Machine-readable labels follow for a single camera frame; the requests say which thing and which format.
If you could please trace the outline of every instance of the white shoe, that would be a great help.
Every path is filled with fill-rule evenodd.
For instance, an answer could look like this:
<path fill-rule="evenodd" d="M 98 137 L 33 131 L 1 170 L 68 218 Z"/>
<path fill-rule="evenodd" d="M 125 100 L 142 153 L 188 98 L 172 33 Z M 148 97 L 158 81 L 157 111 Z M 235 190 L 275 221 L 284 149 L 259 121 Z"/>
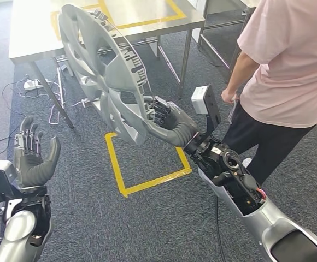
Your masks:
<path fill-rule="evenodd" d="M 246 158 L 242 162 L 242 165 L 244 166 L 245 168 L 247 168 L 248 165 L 250 165 L 250 163 L 252 161 L 252 158 Z"/>

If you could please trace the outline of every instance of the human hand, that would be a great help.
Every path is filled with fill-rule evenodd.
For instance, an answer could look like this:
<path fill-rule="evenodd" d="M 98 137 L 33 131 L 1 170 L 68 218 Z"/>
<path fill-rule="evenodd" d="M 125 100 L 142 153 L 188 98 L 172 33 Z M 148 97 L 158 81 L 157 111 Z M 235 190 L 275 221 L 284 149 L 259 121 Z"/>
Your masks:
<path fill-rule="evenodd" d="M 228 104 L 234 103 L 234 100 L 238 100 L 236 92 L 231 92 L 228 88 L 225 88 L 224 91 L 222 91 L 221 96 L 223 101 Z"/>

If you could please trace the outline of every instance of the yellow tape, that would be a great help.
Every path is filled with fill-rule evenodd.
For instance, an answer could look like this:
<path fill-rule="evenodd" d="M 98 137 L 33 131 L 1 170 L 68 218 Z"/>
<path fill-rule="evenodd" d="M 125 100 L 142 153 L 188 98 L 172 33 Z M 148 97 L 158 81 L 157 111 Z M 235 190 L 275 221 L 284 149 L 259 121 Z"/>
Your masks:
<path fill-rule="evenodd" d="M 98 7 L 100 7 L 101 11 L 104 13 L 106 16 L 107 16 L 107 19 L 110 23 L 114 24 L 114 20 L 112 19 L 111 15 L 108 11 L 107 7 L 105 4 L 104 0 L 98 0 L 98 3 L 99 4 Z"/>
<path fill-rule="evenodd" d="M 122 179 L 121 170 L 120 170 L 119 162 L 116 157 L 115 149 L 112 143 L 112 138 L 117 136 L 116 133 L 108 133 L 105 135 L 106 144 L 107 145 L 108 153 L 110 154 L 110 159 L 112 163 L 112 168 L 114 168 L 114 173 L 115 173 L 115 178 L 117 181 L 117 186 L 119 187 L 120 193 L 128 197 L 123 179 Z"/>
<path fill-rule="evenodd" d="M 121 174 L 121 170 L 120 170 L 119 162 L 116 157 L 115 149 L 114 148 L 114 144 L 112 143 L 112 138 L 117 136 L 116 133 L 108 133 L 105 135 L 106 144 L 107 145 L 108 153 L 110 154 L 110 159 L 111 160 L 112 167 L 114 168 L 114 173 L 115 174 L 116 181 L 117 182 L 117 186 L 119 187 L 120 193 L 123 194 L 125 197 L 128 197 L 129 194 L 135 193 L 138 191 L 145 190 L 149 187 L 157 186 L 158 184 L 165 183 L 167 181 L 173 180 L 178 177 L 187 175 L 191 173 L 191 168 L 188 161 L 187 157 L 184 153 L 182 148 L 176 147 L 176 151 L 179 156 L 180 160 L 183 164 L 183 169 L 173 172 L 172 174 L 168 174 L 163 177 L 156 178 L 154 180 L 138 184 L 132 187 L 126 188 L 123 182 L 123 179 Z"/>
<path fill-rule="evenodd" d="M 187 17 L 180 8 L 179 8 L 175 2 L 173 2 L 173 0 L 166 0 L 166 1 L 170 8 L 172 8 L 173 11 L 175 11 L 177 14 L 178 17 L 179 17 L 179 18 Z"/>
<path fill-rule="evenodd" d="M 104 13 L 106 16 L 108 17 L 108 20 L 114 24 L 113 19 L 108 9 L 106 6 L 105 0 L 98 0 L 99 3 L 100 8 L 103 13 Z M 176 20 L 176 19 L 181 19 L 181 18 L 185 18 L 185 14 L 183 13 L 180 8 L 179 8 L 176 3 L 173 2 L 173 0 L 166 0 L 166 2 L 172 8 L 173 11 L 176 12 L 176 15 L 172 16 L 168 16 L 168 17 L 163 17 L 160 19 L 152 19 L 152 20 L 147 20 L 147 21 L 141 21 L 141 22 L 137 22 L 137 23 L 129 23 L 126 25 L 115 25 L 117 29 L 126 29 L 126 28 L 131 28 L 131 27 L 135 27 L 135 26 L 145 26 L 145 25 L 151 25 L 153 23 L 160 23 L 160 22 L 167 22 L 171 20 Z"/>
<path fill-rule="evenodd" d="M 173 11 L 176 12 L 176 15 L 172 16 L 168 16 L 168 17 L 163 17 L 160 19 L 152 19 L 152 20 L 148 20 L 148 21 L 141 21 L 141 22 L 137 22 L 137 23 L 129 23 L 126 25 L 120 25 L 117 26 L 117 29 L 126 29 L 126 28 L 131 28 L 131 27 L 135 27 L 135 26 L 145 26 L 145 25 L 151 25 L 153 23 L 160 23 L 160 22 L 167 22 L 167 21 L 172 21 L 172 20 L 176 20 L 176 19 L 182 19 L 185 18 L 185 14 L 183 13 L 180 8 L 179 8 L 176 3 L 173 2 L 173 0 L 166 0 L 166 2 L 172 8 Z M 114 24 L 114 19 L 110 14 L 109 10 L 107 9 L 105 0 L 98 0 L 98 4 L 94 5 L 86 5 L 85 7 L 82 7 L 83 9 L 92 9 L 92 8 L 100 8 L 101 11 L 104 13 L 106 16 L 107 16 L 109 22 Z M 51 13 L 51 23 L 53 27 L 54 31 L 55 32 L 55 35 L 57 36 L 58 40 L 61 40 L 60 36 L 60 32 L 58 30 L 58 26 L 58 16 L 59 12 L 55 11 Z"/>

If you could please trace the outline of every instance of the stainless steel table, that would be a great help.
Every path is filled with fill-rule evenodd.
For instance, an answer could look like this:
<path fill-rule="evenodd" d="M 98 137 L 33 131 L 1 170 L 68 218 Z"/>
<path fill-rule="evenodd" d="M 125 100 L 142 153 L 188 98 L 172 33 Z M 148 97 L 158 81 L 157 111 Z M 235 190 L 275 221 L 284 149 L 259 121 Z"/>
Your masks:
<path fill-rule="evenodd" d="M 213 0 L 206 0 L 206 5 L 203 11 L 203 17 L 207 17 L 207 10 L 209 9 L 209 4 Z M 231 58 L 231 61 L 230 64 L 228 64 L 227 61 L 225 61 L 221 54 L 219 54 L 214 46 L 213 46 L 210 41 L 208 41 L 205 36 L 203 36 L 204 30 L 208 29 L 213 29 L 213 28 L 218 28 L 218 27 L 225 27 L 225 26 L 231 26 L 231 25 L 237 25 L 239 23 L 242 23 L 241 32 L 245 28 L 245 26 L 248 23 L 250 18 L 251 18 L 251 15 L 254 12 L 254 10 L 258 6 L 260 0 L 231 0 L 239 2 L 241 1 L 242 4 L 245 6 L 245 9 L 244 12 L 245 12 L 245 19 L 244 20 L 238 20 L 238 21 L 231 21 L 231 22 L 227 22 L 227 23 L 220 23 L 217 25 L 210 25 L 210 26 L 203 26 L 200 30 L 200 35 L 198 39 L 198 44 L 201 45 L 203 41 L 206 42 L 206 44 L 210 48 L 214 54 L 216 54 L 219 59 L 220 59 L 225 66 L 226 66 L 228 69 L 230 70 L 230 72 L 232 72 L 234 69 L 236 60 L 238 59 L 238 54 L 240 53 L 240 48 L 238 47 L 238 43 L 236 43 L 235 49 L 234 51 L 233 57 Z"/>
<path fill-rule="evenodd" d="M 203 27 L 205 21 L 188 0 L 14 0 L 9 58 L 14 64 L 30 63 L 70 127 L 71 121 L 35 63 L 64 54 L 58 14 L 67 3 L 89 11 L 101 10 L 129 41 L 147 38 L 150 43 L 157 42 L 157 58 L 162 54 L 169 66 L 179 83 L 179 96 L 182 94 L 192 29 Z M 180 31 L 187 31 L 187 37 L 179 78 L 160 46 L 160 36 Z"/>

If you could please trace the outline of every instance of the table top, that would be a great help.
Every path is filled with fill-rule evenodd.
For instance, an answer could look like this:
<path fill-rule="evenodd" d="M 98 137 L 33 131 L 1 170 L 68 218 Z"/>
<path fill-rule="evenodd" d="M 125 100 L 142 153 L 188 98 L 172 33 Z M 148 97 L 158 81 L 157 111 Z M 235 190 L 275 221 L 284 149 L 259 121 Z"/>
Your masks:
<path fill-rule="evenodd" d="M 205 21 L 188 0 L 14 0 L 9 58 L 24 63 L 63 55 L 58 15 L 67 3 L 101 10 L 129 40 L 200 28 Z"/>
<path fill-rule="evenodd" d="M 245 4 L 247 7 L 249 7 L 249 8 L 256 8 L 260 2 L 260 0 L 241 0 L 241 1 L 243 2 L 244 4 Z"/>

